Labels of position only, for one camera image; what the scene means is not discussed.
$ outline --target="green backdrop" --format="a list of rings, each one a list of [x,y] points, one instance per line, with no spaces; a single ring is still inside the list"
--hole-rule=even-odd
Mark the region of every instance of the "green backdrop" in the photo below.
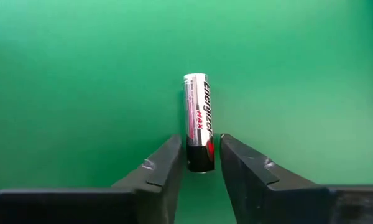
[[[214,130],[318,183],[373,184],[373,1],[0,1],[0,189],[109,186],[184,133],[203,72]],[[220,170],[177,223],[234,223]]]

